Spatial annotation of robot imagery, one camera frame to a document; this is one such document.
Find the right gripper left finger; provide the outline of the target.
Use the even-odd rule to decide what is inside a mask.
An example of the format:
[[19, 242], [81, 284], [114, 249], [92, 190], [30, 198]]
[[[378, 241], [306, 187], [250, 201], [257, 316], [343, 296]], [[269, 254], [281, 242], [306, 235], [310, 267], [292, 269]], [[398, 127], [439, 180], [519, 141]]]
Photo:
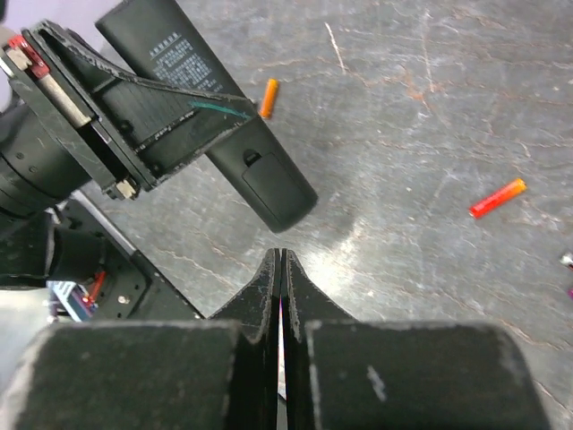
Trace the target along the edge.
[[16, 429], [273, 429], [280, 252], [216, 315], [65, 323], [13, 375]]

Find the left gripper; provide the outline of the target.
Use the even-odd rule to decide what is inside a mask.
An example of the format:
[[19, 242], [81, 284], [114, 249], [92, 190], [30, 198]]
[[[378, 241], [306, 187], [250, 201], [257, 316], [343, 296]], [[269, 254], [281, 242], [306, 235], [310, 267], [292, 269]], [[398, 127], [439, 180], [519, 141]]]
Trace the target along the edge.
[[1, 70], [15, 97], [1, 115], [4, 202], [61, 202], [89, 181], [131, 199], [209, 147], [190, 103], [217, 94], [127, 72], [51, 21], [13, 34]]

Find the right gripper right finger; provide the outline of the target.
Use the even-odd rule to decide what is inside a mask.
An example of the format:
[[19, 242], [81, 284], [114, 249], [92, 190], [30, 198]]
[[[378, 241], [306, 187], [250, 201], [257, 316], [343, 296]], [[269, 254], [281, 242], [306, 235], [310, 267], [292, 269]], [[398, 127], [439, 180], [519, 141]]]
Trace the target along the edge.
[[525, 357], [483, 322], [360, 322], [281, 258], [291, 429], [547, 429]]

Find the red orange battery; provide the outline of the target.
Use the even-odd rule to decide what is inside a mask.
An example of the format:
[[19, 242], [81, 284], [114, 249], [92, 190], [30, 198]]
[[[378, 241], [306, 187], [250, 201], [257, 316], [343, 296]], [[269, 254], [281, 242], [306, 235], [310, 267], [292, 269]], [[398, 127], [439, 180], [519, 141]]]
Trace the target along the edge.
[[482, 199], [478, 203], [469, 208], [469, 213], [475, 218], [480, 219], [489, 212], [495, 210], [502, 204], [508, 202], [514, 197], [520, 195], [527, 189], [525, 181], [521, 178], [516, 178], [510, 183], [504, 185], [502, 188], [492, 193], [488, 197]]

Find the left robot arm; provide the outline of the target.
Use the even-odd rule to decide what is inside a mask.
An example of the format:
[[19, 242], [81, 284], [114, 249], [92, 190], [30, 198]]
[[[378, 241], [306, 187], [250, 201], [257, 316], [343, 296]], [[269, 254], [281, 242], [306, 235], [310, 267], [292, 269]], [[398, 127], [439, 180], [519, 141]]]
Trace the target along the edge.
[[1, 69], [13, 93], [1, 115], [4, 289], [89, 279], [103, 262], [98, 240], [73, 253], [57, 236], [49, 212], [73, 192], [94, 182], [111, 198], [135, 199], [256, 115], [247, 98], [127, 72], [51, 21], [9, 38]]

